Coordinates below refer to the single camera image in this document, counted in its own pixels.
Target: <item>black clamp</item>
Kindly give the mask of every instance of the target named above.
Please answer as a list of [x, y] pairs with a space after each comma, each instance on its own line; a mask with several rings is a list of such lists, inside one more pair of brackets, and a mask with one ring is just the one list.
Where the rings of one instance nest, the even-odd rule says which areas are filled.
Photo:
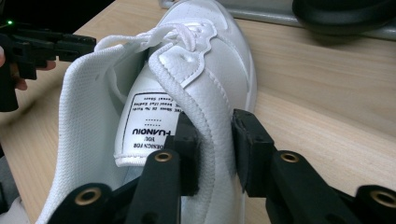
[[[328, 186], [302, 155], [276, 150], [252, 113], [235, 109], [232, 126], [243, 191], [266, 199], [271, 223], [396, 223], [395, 191], [370, 185], [349, 196]], [[180, 113], [176, 134], [149, 155], [140, 177], [114, 191], [101, 183], [75, 189], [49, 224], [178, 224], [180, 196], [199, 190], [198, 161], [197, 132]]]
[[0, 112], [18, 109], [15, 81], [10, 65], [15, 63], [21, 78], [36, 80], [36, 69], [46, 67], [47, 61], [73, 62], [93, 52], [96, 39], [37, 29], [30, 24], [3, 21], [0, 23], [0, 46], [6, 62], [0, 67]]

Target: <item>shoe tongue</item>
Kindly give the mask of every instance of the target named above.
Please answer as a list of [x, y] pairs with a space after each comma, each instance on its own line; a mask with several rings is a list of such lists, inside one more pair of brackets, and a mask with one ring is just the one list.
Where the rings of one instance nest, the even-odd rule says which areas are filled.
[[163, 149], [174, 135], [181, 108], [163, 90], [145, 65], [137, 77], [123, 109], [115, 144], [118, 166], [143, 166], [147, 156]]

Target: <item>wooden surface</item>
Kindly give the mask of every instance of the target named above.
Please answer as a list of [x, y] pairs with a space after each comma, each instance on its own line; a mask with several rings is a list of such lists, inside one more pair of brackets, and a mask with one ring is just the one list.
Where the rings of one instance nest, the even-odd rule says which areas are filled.
[[[77, 34], [137, 35], [165, 11], [154, 0], [116, 0]], [[348, 194], [369, 184], [396, 190], [396, 43], [237, 22], [257, 69], [255, 114], [276, 147], [302, 154]], [[0, 141], [32, 223], [56, 165], [59, 96], [69, 63], [57, 65], [18, 91], [19, 110], [0, 114]], [[247, 199], [246, 221], [269, 223], [263, 199]]]

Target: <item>metal grommet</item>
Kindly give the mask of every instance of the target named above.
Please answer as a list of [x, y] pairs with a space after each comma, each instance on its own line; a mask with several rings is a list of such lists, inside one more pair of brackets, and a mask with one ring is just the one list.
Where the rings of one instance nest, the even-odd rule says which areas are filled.
[[370, 196], [377, 202], [386, 207], [396, 208], [396, 196], [383, 190], [373, 190]]
[[170, 154], [168, 152], [158, 153], [157, 155], [155, 155], [155, 160], [156, 161], [170, 161], [170, 160], [172, 160], [172, 154]]
[[96, 202], [100, 196], [102, 196], [102, 191], [99, 188], [84, 189], [77, 195], [75, 203], [84, 206]]
[[300, 160], [296, 155], [289, 152], [282, 153], [280, 155], [280, 158], [282, 158], [282, 160], [287, 162], [297, 162]]

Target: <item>hand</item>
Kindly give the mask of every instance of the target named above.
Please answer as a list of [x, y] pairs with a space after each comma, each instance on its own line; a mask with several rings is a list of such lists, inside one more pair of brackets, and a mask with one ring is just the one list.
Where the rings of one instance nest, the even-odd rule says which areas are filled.
[[[3, 64], [6, 62], [6, 56], [4, 54], [4, 49], [0, 47], [0, 67], [3, 66]], [[27, 90], [27, 84], [26, 80], [23, 78], [20, 78], [20, 73], [18, 72], [18, 66], [15, 63], [12, 63], [9, 65], [10, 70], [11, 70], [11, 75], [15, 79], [15, 89], [20, 90], [20, 91], [26, 91]], [[45, 68], [37, 68], [37, 70], [43, 70], [43, 71], [48, 71], [51, 69], [54, 69], [56, 66], [56, 63], [54, 61], [47, 61], [47, 67]]]

